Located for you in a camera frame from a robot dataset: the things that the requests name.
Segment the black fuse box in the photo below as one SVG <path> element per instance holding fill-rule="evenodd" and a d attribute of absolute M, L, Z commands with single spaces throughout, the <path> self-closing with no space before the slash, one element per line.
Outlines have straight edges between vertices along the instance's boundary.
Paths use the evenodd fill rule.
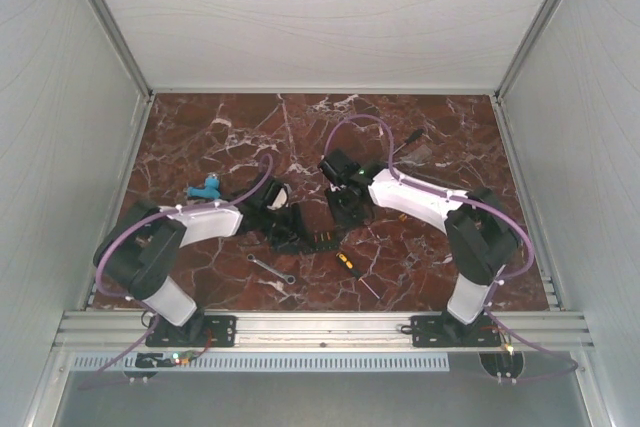
<path fill-rule="evenodd" d="M 334 231 L 324 232 L 288 232 L 275 235 L 271 247 L 283 255 L 310 255 L 318 252 L 337 250 L 341 239 Z"/>

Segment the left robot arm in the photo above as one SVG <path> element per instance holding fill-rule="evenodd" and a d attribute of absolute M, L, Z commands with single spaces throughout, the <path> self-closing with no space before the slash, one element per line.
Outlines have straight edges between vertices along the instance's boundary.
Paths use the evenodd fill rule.
<path fill-rule="evenodd" d="M 214 238 L 261 233 L 273 251 L 297 254 L 309 233 L 285 184 L 263 177 L 230 197 L 185 207 L 137 201 L 104 238 L 93 263 L 96 284 L 108 277 L 124 294 L 159 316 L 159 325 L 184 345 L 199 342 L 206 321 L 197 302 L 171 278 L 181 248 Z"/>

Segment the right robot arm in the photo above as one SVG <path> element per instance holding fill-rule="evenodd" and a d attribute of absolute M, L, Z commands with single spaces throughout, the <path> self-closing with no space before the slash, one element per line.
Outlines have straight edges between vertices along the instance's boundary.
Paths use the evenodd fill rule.
<path fill-rule="evenodd" d="M 410 320 L 415 346 L 497 347 L 499 329 L 484 312 L 491 286 L 519 249 L 518 234 L 488 188 L 447 190 L 406 176 L 383 163 L 360 165 L 336 149 L 318 168 L 330 182 L 325 196 L 336 224 L 354 229 L 375 207 L 395 210 L 442 232 L 458 270 L 446 309 Z"/>

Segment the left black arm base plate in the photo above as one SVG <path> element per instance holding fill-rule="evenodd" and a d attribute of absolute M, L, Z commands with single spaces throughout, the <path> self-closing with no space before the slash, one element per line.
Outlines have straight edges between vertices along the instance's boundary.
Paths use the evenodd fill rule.
<path fill-rule="evenodd" d="M 209 345 L 229 348 L 235 345 L 237 317 L 198 314 L 178 327 L 162 318 L 145 340 L 146 347 L 198 348 Z"/>

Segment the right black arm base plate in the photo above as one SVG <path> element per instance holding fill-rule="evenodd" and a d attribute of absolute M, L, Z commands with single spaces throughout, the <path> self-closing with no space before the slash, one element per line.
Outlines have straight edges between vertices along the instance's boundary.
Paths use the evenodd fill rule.
<path fill-rule="evenodd" d="M 487 315 L 478 316 L 469 325 L 448 312 L 416 315 L 400 330 L 412 338 L 413 347 L 419 348 L 497 348 L 502 345 L 499 329 Z"/>

